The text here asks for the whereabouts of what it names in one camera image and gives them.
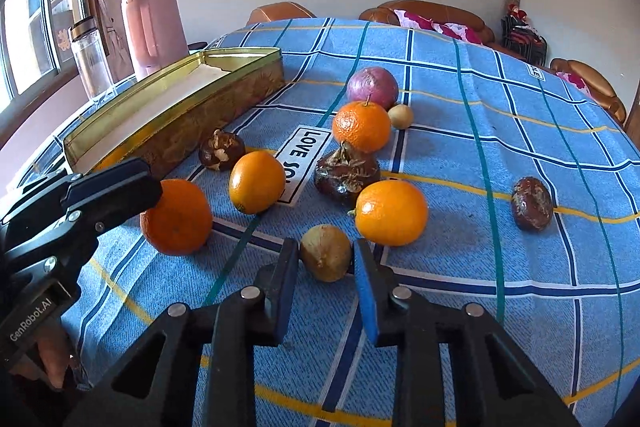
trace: blue plaid tablecloth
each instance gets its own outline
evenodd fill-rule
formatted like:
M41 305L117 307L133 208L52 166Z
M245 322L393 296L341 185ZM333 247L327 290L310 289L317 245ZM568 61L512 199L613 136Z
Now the blue plaid tablecloth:
M273 151L299 125L330 128L352 71L391 71L415 121L394 131L378 159L385 176L423 191L431 215L413 244L376 246L382 263L432 302L481 303L584 427L605 425L640 372L640 154L607 113L555 76L434 32L304 19L254 25L212 45L282 49L287 86L228 126L247 146ZM55 166L56 151L34 162L40 171ZM101 237L79 279L82 297L63 317L93 382L169 304L199 307L216 283L216 301L249 284L284 237L319 223L358 237L312 183L294 206L277 204L257 222L230 203L228 173L202 169L196 154L172 176L204 190L213 233L183 258L160 255L137 218ZM554 219L542 233L520 231L511 217L511 189L523 176L552 194ZM237 248L242 238L248 244ZM452 423L446 349L442 356ZM255 351L258 425L389 426L395 365L395 349L374 349L362 331L353 277L325 284L301 268L284 344Z

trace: window sill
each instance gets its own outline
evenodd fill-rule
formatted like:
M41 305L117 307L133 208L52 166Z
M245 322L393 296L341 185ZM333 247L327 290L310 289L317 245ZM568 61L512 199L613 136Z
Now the window sill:
M0 149L37 108L76 76L78 76L78 68L73 65L52 78L43 78L37 81L24 93L14 97L9 105L0 112Z

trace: orange fruit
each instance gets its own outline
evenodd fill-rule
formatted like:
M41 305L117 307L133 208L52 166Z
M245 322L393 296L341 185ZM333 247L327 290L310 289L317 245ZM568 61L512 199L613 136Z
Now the orange fruit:
M231 171L229 198L243 214L269 208L284 191L286 176L281 163L265 151L242 156Z
M383 180L363 189L355 214L362 237L380 245L402 247L420 237L429 219L429 206L415 185Z
M213 215L200 188L187 180L162 180L162 196L140 214L146 240L160 253L187 255L205 244Z
M335 115L332 130L338 143L347 141L362 152L372 153L389 141L391 120L377 103L350 102Z

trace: pink plastic jug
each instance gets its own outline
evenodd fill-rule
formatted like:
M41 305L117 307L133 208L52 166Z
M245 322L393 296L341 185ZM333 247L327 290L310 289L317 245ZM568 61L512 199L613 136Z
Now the pink plastic jug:
M189 55L177 0L122 0L138 81Z

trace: pink wall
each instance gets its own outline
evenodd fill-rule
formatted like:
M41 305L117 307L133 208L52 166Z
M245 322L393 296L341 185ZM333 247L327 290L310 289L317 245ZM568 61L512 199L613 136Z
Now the pink wall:
M87 102L80 77L60 88L20 126L0 150L0 196L6 186L42 142Z

